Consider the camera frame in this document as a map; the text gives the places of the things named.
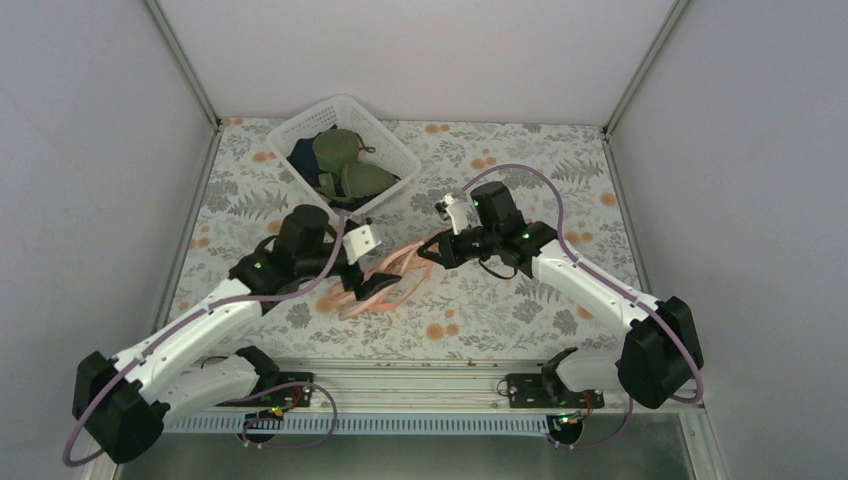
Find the peach floral mesh laundry bag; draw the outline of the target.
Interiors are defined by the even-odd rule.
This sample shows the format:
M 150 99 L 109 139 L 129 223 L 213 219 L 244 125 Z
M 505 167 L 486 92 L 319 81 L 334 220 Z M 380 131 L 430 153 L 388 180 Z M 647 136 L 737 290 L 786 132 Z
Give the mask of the peach floral mesh laundry bag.
M 334 285 L 324 297 L 342 321 L 365 313 L 386 313 L 407 300 L 430 278 L 435 263 L 424 259 L 418 249 L 433 236 L 416 240 L 393 251 L 366 274 L 366 280 L 376 292 L 365 299 L 357 299 L 352 291 L 345 291 L 341 283 Z

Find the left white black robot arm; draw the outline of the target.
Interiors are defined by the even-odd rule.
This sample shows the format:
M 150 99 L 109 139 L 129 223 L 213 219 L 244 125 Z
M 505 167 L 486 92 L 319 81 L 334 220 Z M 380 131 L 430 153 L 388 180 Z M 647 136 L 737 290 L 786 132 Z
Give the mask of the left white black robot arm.
M 77 367 L 72 403 L 76 423 L 64 446 L 65 465 L 81 432 L 102 453 L 125 463 L 147 451 L 164 429 L 220 403 L 270 402 L 278 368 L 257 347 L 245 347 L 209 369 L 188 367 L 223 337 L 301 297 L 336 276 L 357 300 L 370 300 L 400 281 L 391 273 L 365 274 L 358 264 L 380 241 L 367 224 L 300 205 L 282 220 L 277 235 L 241 258 L 193 309 L 150 337 L 110 357 L 95 351 Z

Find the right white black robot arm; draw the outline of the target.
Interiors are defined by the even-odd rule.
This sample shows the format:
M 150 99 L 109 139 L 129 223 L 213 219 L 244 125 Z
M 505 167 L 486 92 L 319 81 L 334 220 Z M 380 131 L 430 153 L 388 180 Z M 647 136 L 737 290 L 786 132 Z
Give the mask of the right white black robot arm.
M 451 195 L 434 206 L 451 223 L 418 250 L 446 269 L 491 257 L 565 294 L 592 314 L 618 342 L 612 351 L 571 347 L 542 368 L 541 391 L 565 407 L 582 391 L 622 390 L 643 407 L 657 409 L 690 380 L 700 383 L 704 365 L 694 318 L 686 302 L 641 292 L 579 255 L 554 227 L 528 223 L 500 181 L 471 192 L 480 220 L 470 226 Z

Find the green bra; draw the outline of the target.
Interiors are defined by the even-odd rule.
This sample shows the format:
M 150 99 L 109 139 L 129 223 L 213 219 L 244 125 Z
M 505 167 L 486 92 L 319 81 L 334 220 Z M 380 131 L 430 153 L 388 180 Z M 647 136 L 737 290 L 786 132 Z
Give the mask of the green bra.
M 330 129 L 315 137 L 313 151 L 319 168 L 317 190 L 328 198 L 354 203 L 379 195 L 399 182 L 389 171 L 360 159 L 364 153 L 375 153 L 362 137 L 347 129 Z

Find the white plastic basket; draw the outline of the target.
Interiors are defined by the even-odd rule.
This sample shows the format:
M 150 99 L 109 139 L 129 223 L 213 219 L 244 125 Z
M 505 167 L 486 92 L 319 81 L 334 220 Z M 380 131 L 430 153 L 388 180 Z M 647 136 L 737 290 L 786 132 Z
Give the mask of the white plastic basket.
M 365 215 L 422 169 L 409 148 L 346 95 L 285 121 L 268 134 L 267 143 L 310 200 L 333 218 L 340 211 Z

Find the dark navy garment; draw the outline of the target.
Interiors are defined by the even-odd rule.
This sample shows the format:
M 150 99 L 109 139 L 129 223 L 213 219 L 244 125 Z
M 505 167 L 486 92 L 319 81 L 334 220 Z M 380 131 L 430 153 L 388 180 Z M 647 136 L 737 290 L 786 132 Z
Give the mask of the dark navy garment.
M 313 151 L 314 140 L 315 138 L 299 139 L 287 157 L 289 164 L 311 187 L 320 185 L 319 176 L 323 173 Z

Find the floral patterned table mat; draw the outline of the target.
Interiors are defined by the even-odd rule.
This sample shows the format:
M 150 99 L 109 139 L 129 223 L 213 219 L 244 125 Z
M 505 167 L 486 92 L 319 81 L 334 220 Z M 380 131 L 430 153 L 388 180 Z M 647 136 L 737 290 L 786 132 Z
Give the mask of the floral patterned table mat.
M 274 119 L 230 120 L 171 307 L 193 307 L 257 243 L 306 200 L 268 142 Z M 565 238 L 624 283 L 639 283 L 599 128 L 581 125 L 390 121 L 387 128 L 422 164 L 421 172 L 372 212 L 381 247 L 363 261 L 442 230 L 434 203 L 483 174 L 510 189 L 528 221 L 554 224 L 555 196 L 566 209 Z M 300 359 L 544 360 L 569 347 L 613 348 L 589 311 L 535 279 L 512 276 L 497 260 L 461 268 L 413 261 L 393 293 L 397 307 L 349 320 L 338 316 L 325 281 L 223 338 L 211 356 L 255 345 Z

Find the aluminium rail frame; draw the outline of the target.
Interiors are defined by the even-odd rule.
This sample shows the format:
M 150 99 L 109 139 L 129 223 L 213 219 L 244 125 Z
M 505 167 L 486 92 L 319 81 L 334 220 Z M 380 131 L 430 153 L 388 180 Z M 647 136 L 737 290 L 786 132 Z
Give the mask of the aluminium rail frame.
M 240 357 L 178 366 L 169 359 L 150 357 L 125 377 L 149 404 L 168 406 L 174 422 L 228 401 L 247 401 L 258 385 L 270 384 L 281 372 L 311 372 L 312 382 L 293 382 L 313 388 L 311 412 L 499 414 L 575 410 L 512 409 L 504 378 L 511 373 L 540 373 L 540 360 L 295 360 L 277 359 L 253 365 Z M 622 388 L 591 385 L 613 410 L 627 404 Z

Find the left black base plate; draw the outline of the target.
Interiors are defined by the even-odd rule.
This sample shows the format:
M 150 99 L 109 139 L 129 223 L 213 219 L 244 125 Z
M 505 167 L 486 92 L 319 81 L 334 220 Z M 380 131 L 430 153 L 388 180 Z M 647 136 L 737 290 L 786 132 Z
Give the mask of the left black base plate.
M 311 372 L 281 372 L 277 375 L 276 380 L 272 380 L 270 384 L 258 385 L 255 388 L 255 393 L 260 393 L 270 389 L 272 386 L 288 384 L 291 382 L 312 382 L 314 374 Z M 313 388 L 309 386 L 297 385 L 276 390 L 272 393 L 264 394 L 261 397 L 247 401 L 228 401 L 220 403 L 220 407 L 264 407 L 264 408 L 280 408 L 287 410 L 290 408 L 306 408 L 310 406 Z

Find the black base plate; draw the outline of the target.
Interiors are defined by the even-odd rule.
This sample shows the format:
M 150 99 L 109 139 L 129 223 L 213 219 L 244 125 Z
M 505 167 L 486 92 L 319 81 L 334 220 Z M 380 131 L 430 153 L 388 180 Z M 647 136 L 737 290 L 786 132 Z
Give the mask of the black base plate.
M 571 391 L 555 376 L 540 373 L 511 373 L 504 378 L 512 409 L 602 408 L 600 391 Z
M 270 389 L 272 386 L 288 384 L 291 382 L 312 382 L 314 374 L 311 372 L 281 372 L 277 375 L 276 380 L 272 380 L 270 384 L 258 385 L 255 388 L 255 393 L 260 393 Z M 313 388 L 309 386 L 297 385 L 276 390 L 272 393 L 264 394 L 261 397 L 247 401 L 228 401 L 220 403 L 220 407 L 264 407 L 264 408 L 280 408 L 287 410 L 290 408 L 306 408 L 310 406 Z

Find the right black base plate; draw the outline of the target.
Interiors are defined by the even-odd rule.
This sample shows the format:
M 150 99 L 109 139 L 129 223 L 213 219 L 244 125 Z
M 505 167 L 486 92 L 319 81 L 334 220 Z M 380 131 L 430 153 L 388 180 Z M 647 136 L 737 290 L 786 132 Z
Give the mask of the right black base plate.
M 600 391 L 571 391 L 555 376 L 540 373 L 511 373 L 504 378 L 512 409 L 602 408 Z

